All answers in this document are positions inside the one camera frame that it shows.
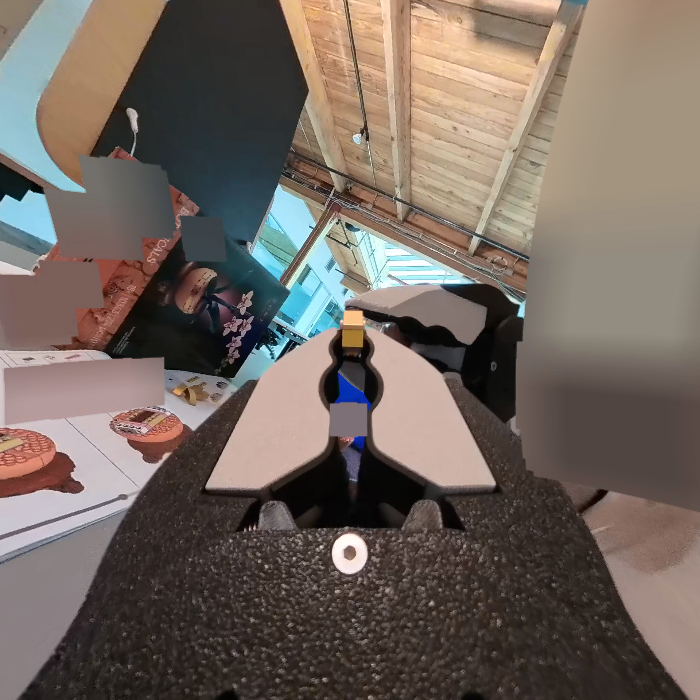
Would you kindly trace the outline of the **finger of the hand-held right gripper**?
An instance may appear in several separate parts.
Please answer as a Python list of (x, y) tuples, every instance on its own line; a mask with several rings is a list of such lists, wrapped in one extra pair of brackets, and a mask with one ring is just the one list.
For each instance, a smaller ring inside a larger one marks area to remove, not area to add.
[(465, 374), (471, 344), (450, 333), (419, 333), (412, 336), (412, 350), (442, 373)]
[(394, 319), (408, 318), (425, 328), (444, 328), (458, 343), (472, 344), (486, 327), (487, 309), (439, 285), (401, 285), (368, 291), (346, 300), (346, 309)]

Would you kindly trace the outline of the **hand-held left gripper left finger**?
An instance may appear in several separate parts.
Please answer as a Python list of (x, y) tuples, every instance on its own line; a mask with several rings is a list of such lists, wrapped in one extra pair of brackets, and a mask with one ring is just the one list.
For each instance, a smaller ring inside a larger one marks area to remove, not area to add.
[(262, 498), (331, 454), (326, 379), (337, 368), (339, 339), (339, 329), (324, 331), (262, 374), (206, 482), (207, 493)]

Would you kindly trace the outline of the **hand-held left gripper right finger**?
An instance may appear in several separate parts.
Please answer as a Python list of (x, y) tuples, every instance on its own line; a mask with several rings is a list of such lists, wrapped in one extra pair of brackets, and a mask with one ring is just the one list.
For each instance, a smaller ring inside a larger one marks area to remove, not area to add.
[(488, 463), (442, 374), (380, 332), (366, 332), (378, 393), (361, 462), (361, 503), (407, 514), (424, 498), (493, 494)]

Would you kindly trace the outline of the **small yellow brick piece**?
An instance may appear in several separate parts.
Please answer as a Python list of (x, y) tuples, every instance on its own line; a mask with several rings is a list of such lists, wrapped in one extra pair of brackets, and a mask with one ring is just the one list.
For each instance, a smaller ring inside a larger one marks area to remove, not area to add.
[(365, 342), (365, 319), (363, 311), (346, 309), (342, 320), (341, 346), (345, 355), (359, 356)]

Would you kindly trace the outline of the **blue plastic bin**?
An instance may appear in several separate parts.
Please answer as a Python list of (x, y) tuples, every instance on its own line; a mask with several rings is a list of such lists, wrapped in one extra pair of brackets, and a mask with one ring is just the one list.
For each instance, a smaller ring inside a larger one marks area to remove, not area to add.
[[(343, 375), (341, 372), (338, 372), (337, 379), (339, 391), (338, 398), (335, 403), (360, 403), (363, 404), (366, 409), (370, 408), (370, 402), (363, 393), (363, 390), (359, 389), (352, 382), (347, 380), (345, 375)], [(358, 452), (362, 452), (365, 448), (365, 437), (355, 436), (353, 442), (351, 443), (351, 447)]]

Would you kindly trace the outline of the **black flower print box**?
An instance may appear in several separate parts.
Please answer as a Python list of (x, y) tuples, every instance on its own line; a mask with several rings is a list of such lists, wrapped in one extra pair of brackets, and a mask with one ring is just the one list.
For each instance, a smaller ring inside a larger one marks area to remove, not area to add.
[(144, 259), (96, 260), (103, 307), (76, 311), (77, 335), (58, 349), (112, 358), (161, 357), (168, 370), (232, 378), (277, 315), (288, 289), (242, 246), (225, 261), (188, 261), (181, 220), (199, 207), (170, 187), (176, 230), (143, 240)]

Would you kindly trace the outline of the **white instruction booklet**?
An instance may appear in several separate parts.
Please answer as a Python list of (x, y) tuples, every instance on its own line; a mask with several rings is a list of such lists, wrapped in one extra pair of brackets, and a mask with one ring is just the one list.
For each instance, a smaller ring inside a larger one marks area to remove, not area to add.
[[(226, 382), (220, 403), (191, 406), (169, 389)], [(166, 370), (164, 402), (1, 427), (1, 559), (122, 510), (163, 461), (235, 392), (231, 380)]]

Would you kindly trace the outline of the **black panel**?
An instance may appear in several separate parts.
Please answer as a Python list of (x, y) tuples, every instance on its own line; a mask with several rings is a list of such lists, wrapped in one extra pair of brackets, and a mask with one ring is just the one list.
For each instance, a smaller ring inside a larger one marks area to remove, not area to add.
[(252, 241), (291, 148), (308, 88), (278, 1), (168, 1), (92, 150), (135, 158)]

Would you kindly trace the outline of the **curved wooden board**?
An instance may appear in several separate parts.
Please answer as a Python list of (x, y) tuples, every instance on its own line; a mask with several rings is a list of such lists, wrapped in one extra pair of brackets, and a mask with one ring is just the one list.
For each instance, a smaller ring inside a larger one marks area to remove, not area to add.
[(1, 164), (82, 191), (89, 155), (165, 1), (2, 1)]

